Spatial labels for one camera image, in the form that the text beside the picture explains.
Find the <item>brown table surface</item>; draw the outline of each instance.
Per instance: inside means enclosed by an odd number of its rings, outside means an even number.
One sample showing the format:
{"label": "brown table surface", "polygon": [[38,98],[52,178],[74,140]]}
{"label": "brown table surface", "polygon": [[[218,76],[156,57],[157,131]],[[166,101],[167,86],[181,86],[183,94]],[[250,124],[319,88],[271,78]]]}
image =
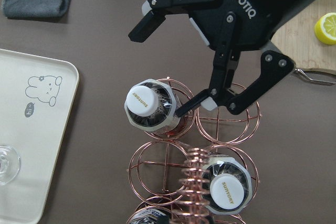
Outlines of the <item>brown table surface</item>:
{"label": "brown table surface", "polygon": [[[145,0],[72,0],[61,19],[0,15],[0,48],[70,61],[80,84],[39,223],[125,223],[140,203],[126,169],[151,139],[132,127],[128,89],[170,76],[194,93],[208,86],[214,52],[187,16],[170,16],[145,43],[128,39]],[[235,82],[259,74],[260,52],[246,52]],[[334,223],[336,218],[336,86],[289,76],[260,100],[263,117],[239,147],[257,164],[260,187],[241,213],[249,224]],[[182,141],[201,138],[196,129]]]}

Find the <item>wooden cutting board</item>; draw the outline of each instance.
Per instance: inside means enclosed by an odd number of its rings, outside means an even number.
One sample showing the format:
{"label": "wooden cutting board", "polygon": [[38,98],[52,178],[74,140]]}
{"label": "wooden cutting board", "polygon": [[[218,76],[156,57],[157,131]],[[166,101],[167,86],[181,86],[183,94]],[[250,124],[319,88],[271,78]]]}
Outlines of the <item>wooden cutting board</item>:
{"label": "wooden cutting board", "polygon": [[323,44],[314,33],[315,23],[326,13],[336,13],[336,0],[316,0],[284,24],[271,41],[297,68],[336,75],[336,45]]}

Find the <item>copper wire rack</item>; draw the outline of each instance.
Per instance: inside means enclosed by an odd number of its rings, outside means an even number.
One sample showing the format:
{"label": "copper wire rack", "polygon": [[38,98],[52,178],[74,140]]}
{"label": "copper wire rack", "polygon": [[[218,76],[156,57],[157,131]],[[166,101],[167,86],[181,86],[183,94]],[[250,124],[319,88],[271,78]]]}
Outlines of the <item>copper wire rack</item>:
{"label": "copper wire rack", "polygon": [[[181,102],[189,100],[193,97],[190,89],[181,82],[173,80],[169,77],[166,79],[159,79],[158,81],[168,83],[175,94],[180,98]],[[234,84],[239,89],[244,89],[239,84]],[[254,114],[250,109],[246,110],[246,117],[240,119],[226,119],[221,117],[220,110],[216,111],[215,116],[201,116],[199,109],[189,113],[183,118],[183,124],[180,126],[178,132],[170,132],[166,134],[153,134],[146,132],[147,135],[154,140],[140,146],[131,157],[128,167],[128,178],[131,189],[135,195],[141,200],[141,203],[136,208],[134,214],[127,220],[130,223],[134,217],[142,209],[161,209],[170,214],[171,223],[187,223],[187,224],[208,224],[209,221],[205,218],[211,216],[215,223],[224,224],[245,224],[240,215],[222,215],[217,216],[210,213],[206,209],[208,202],[203,199],[203,194],[209,192],[204,190],[202,183],[206,183],[202,174],[204,171],[201,168],[202,164],[206,163],[207,155],[210,152],[225,152],[230,156],[235,156],[236,160],[240,162],[251,174],[254,181],[254,191],[252,199],[256,196],[259,175],[258,170],[252,158],[243,150],[237,148],[235,145],[251,138],[259,127],[260,123],[260,107],[258,102],[255,103]],[[220,132],[228,127],[226,123],[234,123],[242,128],[242,133],[229,141],[220,141]],[[194,148],[186,143],[180,141],[180,138],[185,135],[193,125],[196,125],[200,135],[206,139],[204,148]],[[212,124],[215,130],[208,129],[207,125]],[[163,148],[160,151],[160,156],[163,160],[151,160],[152,154],[157,154],[157,148]],[[178,152],[178,160],[171,160],[172,151]],[[150,175],[156,181],[155,188],[151,188],[148,182],[144,181],[142,176],[142,169],[144,167],[161,167],[163,175],[159,177],[157,174]],[[169,187],[169,180],[171,175],[176,176],[179,169],[184,175],[180,178],[180,185]]]}

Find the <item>white tray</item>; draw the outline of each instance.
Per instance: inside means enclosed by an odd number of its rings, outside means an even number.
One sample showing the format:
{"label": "white tray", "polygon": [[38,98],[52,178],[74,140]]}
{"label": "white tray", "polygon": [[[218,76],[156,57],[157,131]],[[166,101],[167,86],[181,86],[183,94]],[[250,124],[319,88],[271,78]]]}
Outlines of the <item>white tray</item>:
{"label": "white tray", "polygon": [[0,186],[1,224],[40,220],[78,81],[69,62],[0,49],[0,145],[21,159]]}

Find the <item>metal handle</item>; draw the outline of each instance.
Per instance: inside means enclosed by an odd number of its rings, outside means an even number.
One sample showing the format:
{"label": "metal handle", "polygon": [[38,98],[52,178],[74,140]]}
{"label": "metal handle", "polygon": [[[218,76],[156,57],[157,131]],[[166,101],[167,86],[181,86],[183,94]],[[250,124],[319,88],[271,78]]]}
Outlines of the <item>metal handle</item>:
{"label": "metal handle", "polygon": [[313,78],[309,77],[300,68],[295,69],[295,73],[297,73],[304,81],[308,81],[308,82],[311,82],[311,83],[314,83],[314,84],[324,85],[324,86],[332,86],[332,85],[336,84],[336,82],[333,82],[333,81],[322,81],[322,80],[313,79]]}

